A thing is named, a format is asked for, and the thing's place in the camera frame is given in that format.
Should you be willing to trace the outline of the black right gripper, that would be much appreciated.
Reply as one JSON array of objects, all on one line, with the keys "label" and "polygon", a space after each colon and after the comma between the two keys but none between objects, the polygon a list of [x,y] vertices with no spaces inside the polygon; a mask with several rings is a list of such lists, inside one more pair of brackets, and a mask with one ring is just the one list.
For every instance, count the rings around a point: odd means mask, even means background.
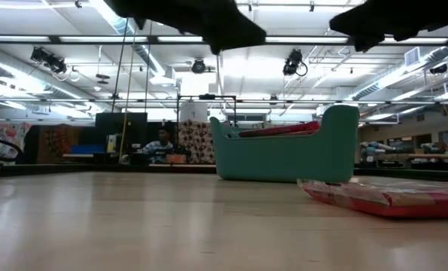
[{"label": "black right gripper", "polygon": [[353,37],[356,52],[366,53],[392,35],[396,41],[422,30],[448,26],[448,0],[367,0],[329,21],[334,31]]}]

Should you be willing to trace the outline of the black monitor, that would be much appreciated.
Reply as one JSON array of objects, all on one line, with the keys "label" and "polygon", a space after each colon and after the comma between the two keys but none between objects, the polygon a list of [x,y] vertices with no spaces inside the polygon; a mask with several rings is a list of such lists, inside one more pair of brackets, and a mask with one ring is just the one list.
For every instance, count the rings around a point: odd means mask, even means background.
[{"label": "black monitor", "polygon": [[103,138],[116,135],[116,152],[123,145],[125,151],[131,144],[143,144],[146,141],[148,115],[146,113],[99,113],[96,115],[97,131]]}]

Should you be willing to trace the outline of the black horizontal frame bar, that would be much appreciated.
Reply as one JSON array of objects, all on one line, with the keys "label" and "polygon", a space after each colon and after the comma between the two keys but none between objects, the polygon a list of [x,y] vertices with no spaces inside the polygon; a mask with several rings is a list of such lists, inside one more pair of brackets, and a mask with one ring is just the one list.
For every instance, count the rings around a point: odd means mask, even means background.
[{"label": "black horizontal frame bar", "polygon": [[304,99],[288,99],[288,100],[264,100],[264,99],[197,99],[197,98],[189,98],[189,99],[36,99],[36,98],[0,98],[0,102],[43,102],[43,103],[55,103],[55,102],[68,102],[68,103],[76,103],[76,102],[94,102],[94,103],[173,103],[177,102],[207,102],[207,103],[224,103],[229,102],[232,104],[284,104],[284,105],[324,105],[324,104],[350,104],[350,105],[367,105],[367,104],[375,104],[375,105],[448,105],[448,100],[431,100],[431,101],[353,101],[353,100],[304,100]]}]

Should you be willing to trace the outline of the brown floral patterned cloth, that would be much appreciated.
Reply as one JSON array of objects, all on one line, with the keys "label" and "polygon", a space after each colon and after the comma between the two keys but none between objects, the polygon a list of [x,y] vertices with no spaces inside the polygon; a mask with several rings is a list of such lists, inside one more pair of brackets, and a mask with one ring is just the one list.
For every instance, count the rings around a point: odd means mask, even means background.
[{"label": "brown floral patterned cloth", "polygon": [[178,125],[178,143],[191,164],[214,164],[212,129],[209,123],[185,120]]}]

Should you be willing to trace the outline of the dark brown patterned panel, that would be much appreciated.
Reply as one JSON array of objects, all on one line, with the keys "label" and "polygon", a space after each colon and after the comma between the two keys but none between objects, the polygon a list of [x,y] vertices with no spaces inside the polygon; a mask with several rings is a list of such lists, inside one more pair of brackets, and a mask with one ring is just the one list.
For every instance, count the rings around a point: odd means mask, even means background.
[{"label": "dark brown patterned panel", "polygon": [[82,127],[60,124],[41,126],[38,143],[38,164],[60,163],[64,154],[69,154],[72,145],[78,143]]}]

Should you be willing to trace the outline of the teal plastic basket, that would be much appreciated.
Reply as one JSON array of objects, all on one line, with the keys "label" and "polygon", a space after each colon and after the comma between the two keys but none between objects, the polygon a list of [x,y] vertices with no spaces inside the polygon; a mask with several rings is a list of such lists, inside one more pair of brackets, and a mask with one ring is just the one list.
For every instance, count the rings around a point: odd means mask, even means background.
[{"label": "teal plastic basket", "polygon": [[354,175],[359,111],[333,105],[311,135],[227,137],[210,118],[217,175],[225,180],[347,182]]}]

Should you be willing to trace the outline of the person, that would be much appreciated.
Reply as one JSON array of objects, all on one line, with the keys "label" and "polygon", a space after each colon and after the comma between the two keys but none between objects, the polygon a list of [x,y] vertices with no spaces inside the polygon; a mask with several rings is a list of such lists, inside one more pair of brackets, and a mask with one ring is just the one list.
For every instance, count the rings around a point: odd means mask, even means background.
[{"label": "person", "polygon": [[173,149],[173,144],[169,140],[169,132],[165,127],[159,128],[158,140],[152,141],[143,147],[142,152],[145,154],[150,163],[166,163],[166,155]]}]

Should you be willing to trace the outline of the wooden workbench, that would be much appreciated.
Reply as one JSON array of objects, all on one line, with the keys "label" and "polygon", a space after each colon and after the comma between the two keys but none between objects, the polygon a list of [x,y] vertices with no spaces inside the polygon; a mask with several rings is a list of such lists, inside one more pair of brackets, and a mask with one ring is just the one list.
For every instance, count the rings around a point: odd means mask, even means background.
[{"label": "wooden workbench", "polygon": [[362,142],[361,165],[376,168],[448,169],[448,145],[444,142],[421,144],[418,148],[399,148],[379,142]]}]

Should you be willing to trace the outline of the overhead light bar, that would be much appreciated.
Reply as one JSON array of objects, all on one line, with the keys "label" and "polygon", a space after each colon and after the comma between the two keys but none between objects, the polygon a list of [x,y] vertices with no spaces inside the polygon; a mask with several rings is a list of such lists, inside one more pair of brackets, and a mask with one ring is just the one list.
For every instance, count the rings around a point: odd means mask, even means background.
[{"label": "overhead light bar", "polygon": [[[204,44],[203,38],[194,35],[0,35],[0,44]],[[265,45],[303,45],[331,46],[351,45],[352,39],[346,36],[276,36],[266,37]],[[386,38],[381,46],[448,46],[448,37],[417,37],[406,41]]]}]

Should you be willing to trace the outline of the black table frame rail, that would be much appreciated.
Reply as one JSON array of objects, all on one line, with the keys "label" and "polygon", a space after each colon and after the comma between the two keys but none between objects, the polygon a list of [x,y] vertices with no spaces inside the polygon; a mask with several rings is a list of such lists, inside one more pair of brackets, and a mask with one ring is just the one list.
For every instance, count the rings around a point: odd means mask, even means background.
[{"label": "black table frame rail", "polygon": [[[175,174],[215,174],[213,165],[155,165],[155,166],[119,166],[97,164],[21,164],[4,166],[0,164],[0,177],[22,175],[62,174],[70,172],[147,172]],[[354,176],[376,176],[404,178],[424,181],[448,182],[448,171],[415,169],[354,169]]]}]

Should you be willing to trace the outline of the black stand frame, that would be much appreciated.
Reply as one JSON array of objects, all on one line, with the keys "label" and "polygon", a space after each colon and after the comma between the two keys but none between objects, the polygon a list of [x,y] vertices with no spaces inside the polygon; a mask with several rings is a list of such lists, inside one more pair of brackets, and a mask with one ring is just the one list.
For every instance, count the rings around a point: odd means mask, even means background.
[{"label": "black stand frame", "polygon": [[186,102],[203,102],[206,103],[208,105],[208,120],[206,121],[206,123],[209,122],[209,118],[210,118],[210,110],[209,110],[209,106],[213,105],[213,104],[217,104],[217,105],[223,105],[223,104],[227,104],[228,102],[233,102],[233,122],[236,123],[236,103],[237,103],[237,98],[236,96],[219,96],[219,95],[215,95],[215,94],[201,94],[201,95],[177,95],[176,98],[176,125],[179,126],[180,124],[186,122],[186,121],[180,121],[179,120],[179,108],[183,103]]}]

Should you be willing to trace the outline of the blue box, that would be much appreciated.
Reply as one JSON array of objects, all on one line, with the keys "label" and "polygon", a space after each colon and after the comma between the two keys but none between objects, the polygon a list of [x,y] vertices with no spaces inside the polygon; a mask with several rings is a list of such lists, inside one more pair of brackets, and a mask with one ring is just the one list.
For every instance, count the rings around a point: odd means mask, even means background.
[{"label": "blue box", "polygon": [[103,145],[72,145],[70,154],[103,154],[105,148]]}]

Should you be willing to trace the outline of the red popcorn bag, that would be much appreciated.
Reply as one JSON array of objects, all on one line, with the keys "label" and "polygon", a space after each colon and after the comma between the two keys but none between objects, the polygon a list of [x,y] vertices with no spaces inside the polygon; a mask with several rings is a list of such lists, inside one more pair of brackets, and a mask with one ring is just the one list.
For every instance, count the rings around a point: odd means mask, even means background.
[{"label": "red popcorn bag", "polygon": [[313,199],[384,218],[448,218],[448,182],[386,183],[297,180]]},{"label": "red popcorn bag", "polygon": [[244,132],[239,132],[239,137],[266,137],[266,136],[281,136],[281,135],[310,135],[320,129],[321,124],[318,121],[311,121],[308,123],[300,123],[290,126],[276,126],[266,129],[255,129]]}]

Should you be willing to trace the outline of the white patterned cloth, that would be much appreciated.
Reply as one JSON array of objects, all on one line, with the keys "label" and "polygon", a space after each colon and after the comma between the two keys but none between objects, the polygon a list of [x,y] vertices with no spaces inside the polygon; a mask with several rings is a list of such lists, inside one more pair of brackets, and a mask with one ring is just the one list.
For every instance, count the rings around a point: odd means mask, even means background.
[{"label": "white patterned cloth", "polygon": [[[21,150],[25,147],[26,134],[31,125],[22,123],[0,123],[0,139],[18,146]],[[15,158],[17,150],[11,146],[0,143],[0,156],[5,158]]]}]

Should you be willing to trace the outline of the white cylindrical container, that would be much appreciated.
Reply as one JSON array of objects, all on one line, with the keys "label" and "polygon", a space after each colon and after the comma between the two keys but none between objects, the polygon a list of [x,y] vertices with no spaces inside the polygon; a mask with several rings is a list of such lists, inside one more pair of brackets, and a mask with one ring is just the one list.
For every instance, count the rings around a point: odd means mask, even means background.
[{"label": "white cylindrical container", "polygon": [[208,120],[208,105],[203,102],[186,102],[179,108],[180,121],[205,123]]}]

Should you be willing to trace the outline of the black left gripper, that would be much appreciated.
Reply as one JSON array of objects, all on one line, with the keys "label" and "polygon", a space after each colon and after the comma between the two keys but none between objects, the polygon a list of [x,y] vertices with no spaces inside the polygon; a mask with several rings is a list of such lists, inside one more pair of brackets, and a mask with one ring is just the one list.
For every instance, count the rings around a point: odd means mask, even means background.
[{"label": "black left gripper", "polygon": [[199,32],[218,56],[224,49],[259,46],[267,33],[241,13],[235,0],[201,0],[198,8],[182,0],[103,0],[118,16],[132,18],[140,29],[147,20],[179,32]]}]

